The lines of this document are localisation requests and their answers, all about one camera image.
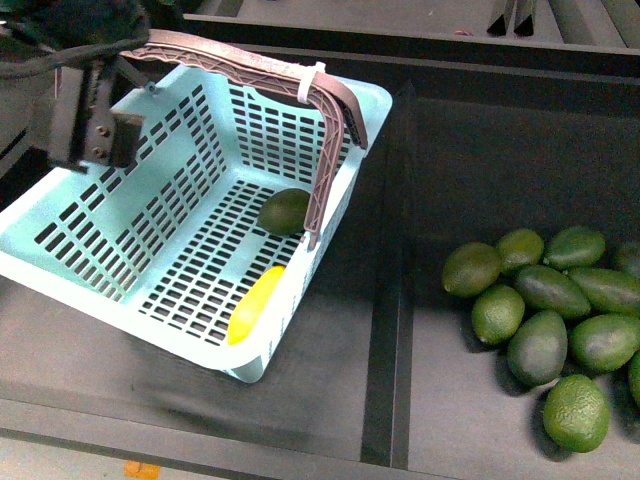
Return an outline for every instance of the brown basket handle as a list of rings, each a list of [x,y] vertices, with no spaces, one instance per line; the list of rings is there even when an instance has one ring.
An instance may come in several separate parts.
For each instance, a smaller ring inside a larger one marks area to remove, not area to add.
[[[144,47],[122,52],[121,55],[135,60],[160,60],[198,67],[207,72],[221,73],[238,85],[250,85],[258,90],[293,98],[297,98],[301,80],[312,68],[264,57],[195,35],[153,29]],[[304,228],[311,234],[308,248],[312,250],[318,241],[342,148],[344,124],[356,145],[367,148],[368,141],[358,99],[336,78],[315,72],[307,99],[320,110],[325,125],[318,171],[304,220]]]

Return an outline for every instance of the avocado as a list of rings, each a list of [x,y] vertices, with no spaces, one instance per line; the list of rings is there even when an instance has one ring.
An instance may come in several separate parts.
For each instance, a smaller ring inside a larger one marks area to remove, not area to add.
[[[471,321],[482,343],[497,345],[509,340],[522,322],[524,300],[507,285],[493,285],[478,297]]]
[[[538,263],[544,251],[544,241],[533,230],[521,228],[498,240],[496,250],[502,257],[502,274],[511,276],[525,265]]]
[[[598,448],[609,430],[611,410],[602,390],[584,375],[556,383],[542,410],[547,435],[560,447],[586,453]]]
[[[640,242],[627,242],[613,255],[613,268],[640,279]]]
[[[509,341],[509,370],[530,387],[549,383],[562,371],[567,343],[562,317],[552,310],[538,312],[524,322]]]
[[[288,188],[276,193],[262,204],[258,226],[281,237],[304,230],[309,198],[309,192],[300,188]]]
[[[567,275],[594,309],[640,316],[640,280],[634,276],[605,268],[574,268]]]
[[[475,297],[497,280],[501,263],[500,254],[491,245],[467,243],[447,257],[442,286],[456,297]]]
[[[636,401],[636,405],[640,407],[640,352],[636,352],[633,357],[631,357],[627,374],[631,395]]]
[[[595,373],[613,372],[640,348],[640,319],[617,313],[589,318],[573,329],[569,347],[583,367]]]
[[[565,320],[584,317],[591,311],[580,287],[550,267],[524,267],[516,275],[514,288],[529,307],[553,310]]]
[[[596,263],[605,250],[604,236],[588,227],[562,230],[548,243],[542,263],[556,270],[589,267]]]

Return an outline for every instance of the light blue plastic basket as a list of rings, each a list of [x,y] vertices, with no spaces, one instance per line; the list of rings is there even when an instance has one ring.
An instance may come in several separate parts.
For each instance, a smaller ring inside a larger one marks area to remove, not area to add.
[[[372,144],[391,98],[341,80],[358,98]],[[0,274],[254,382],[342,218],[366,152],[345,136],[320,239],[309,251],[300,235],[270,235],[256,218],[273,193],[311,190],[320,112],[184,66],[157,87],[115,106],[145,116],[134,165],[92,165],[87,175],[55,169],[0,214]],[[287,268],[256,328],[227,345],[231,312],[274,264]]]

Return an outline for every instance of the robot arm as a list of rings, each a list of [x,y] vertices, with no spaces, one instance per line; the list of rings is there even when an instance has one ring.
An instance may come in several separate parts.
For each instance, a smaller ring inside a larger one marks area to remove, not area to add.
[[[22,63],[3,58],[0,80],[61,69],[58,98],[43,109],[53,111],[44,128],[50,162],[78,171],[86,171],[81,161],[128,166],[143,119],[112,111],[110,98],[117,74],[135,77],[135,69],[118,53],[148,39],[149,21],[139,2],[0,0],[0,19],[15,38],[40,49]],[[42,122],[43,116],[35,120]],[[43,130],[42,125],[34,129]]]

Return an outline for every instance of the cable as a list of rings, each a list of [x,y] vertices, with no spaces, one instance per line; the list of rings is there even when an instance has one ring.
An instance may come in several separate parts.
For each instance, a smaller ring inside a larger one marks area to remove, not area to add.
[[[118,40],[110,44],[81,45],[51,53],[44,57],[32,58],[23,63],[0,62],[0,79],[15,80],[33,77],[75,62],[87,62],[103,57],[111,57],[126,50],[134,50],[149,40],[149,19],[140,17],[136,27],[141,32],[136,38]]]

